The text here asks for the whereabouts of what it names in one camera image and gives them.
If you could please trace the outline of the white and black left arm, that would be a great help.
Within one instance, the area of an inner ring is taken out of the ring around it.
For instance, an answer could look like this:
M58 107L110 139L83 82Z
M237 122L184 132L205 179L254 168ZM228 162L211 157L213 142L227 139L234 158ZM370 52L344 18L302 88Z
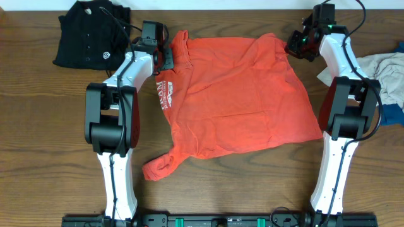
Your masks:
M131 157L140 136L138 92L150 76L173 69L168 39L166 25L144 21L117 71L86 88L85 140L102 165L107 195L102 226L131 226L136 215Z

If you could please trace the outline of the orange red t-shirt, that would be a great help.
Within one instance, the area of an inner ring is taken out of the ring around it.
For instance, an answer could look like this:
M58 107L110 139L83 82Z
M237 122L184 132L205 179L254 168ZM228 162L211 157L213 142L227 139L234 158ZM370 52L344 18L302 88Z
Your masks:
M210 159L322 138L304 85L290 66L285 42L258 38L171 42L174 68L156 78L173 145L143 165L146 180L168 177L188 158Z

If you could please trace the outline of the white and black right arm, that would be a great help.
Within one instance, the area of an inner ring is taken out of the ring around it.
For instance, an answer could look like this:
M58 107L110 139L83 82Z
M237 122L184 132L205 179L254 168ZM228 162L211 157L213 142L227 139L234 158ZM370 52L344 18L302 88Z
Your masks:
M343 213L343 192L352 156L359 142L375 135L375 114L383 116L381 85L369 79L350 45L351 32L335 21L335 5L315 5L303 20L303 30L287 40L286 53L312 62L321 56L330 71L331 85L319 112L323 156L312 193L310 211L272 213L273 226L377 226L374 214Z

